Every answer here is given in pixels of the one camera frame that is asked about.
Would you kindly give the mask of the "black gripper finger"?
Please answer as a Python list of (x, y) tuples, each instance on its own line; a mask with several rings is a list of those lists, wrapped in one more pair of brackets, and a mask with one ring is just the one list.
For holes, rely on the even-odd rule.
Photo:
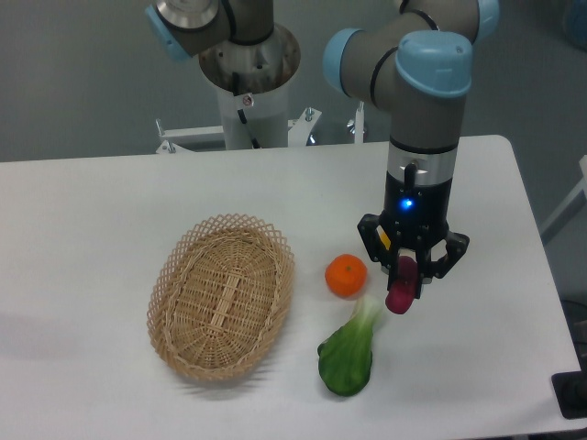
[[(389, 247), (384, 245), (378, 232), (379, 227), (389, 238)], [(403, 240), (402, 224), (398, 220), (393, 220), (386, 213), (381, 215), (365, 214), (358, 223), (358, 230), (370, 260), (380, 263), (383, 268), (387, 269), (388, 291), (396, 291), (401, 284), (399, 266)]]
[(431, 258), (432, 247), (426, 243), (416, 246), (415, 257), (417, 265), (417, 278), (415, 297), (419, 299), (425, 284), (432, 282), (434, 278), (444, 278), (459, 260), (467, 252), (470, 238), (464, 234), (448, 231), (444, 239), (446, 253), (438, 260)]

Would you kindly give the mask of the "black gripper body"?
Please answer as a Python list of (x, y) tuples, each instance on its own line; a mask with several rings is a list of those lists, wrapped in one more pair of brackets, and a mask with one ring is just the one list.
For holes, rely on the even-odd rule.
[(406, 189), (404, 183), (386, 174), (381, 229), (377, 237), (382, 251), (409, 249), (430, 255), (448, 233), (447, 212), (452, 179), (431, 186)]

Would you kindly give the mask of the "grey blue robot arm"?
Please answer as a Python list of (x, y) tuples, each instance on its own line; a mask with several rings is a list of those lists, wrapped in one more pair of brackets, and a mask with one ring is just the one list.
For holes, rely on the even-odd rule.
[[(170, 57), (197, 58), (220, 93), (229, 149), (282, 147), (281, 90), (301, 59), (270, 1), (156, 1), (146, 8)], [(381, 29), (340, 30), (324, 50), (327, 83), (391, 119), (384, 206), (358, 225), (388, 276), (388, 308), (403, 313), (424, 285), (444, 277), (470, 240), (447, 222), (472, 47), (496, 28), (495, 1), (404, 1)]]

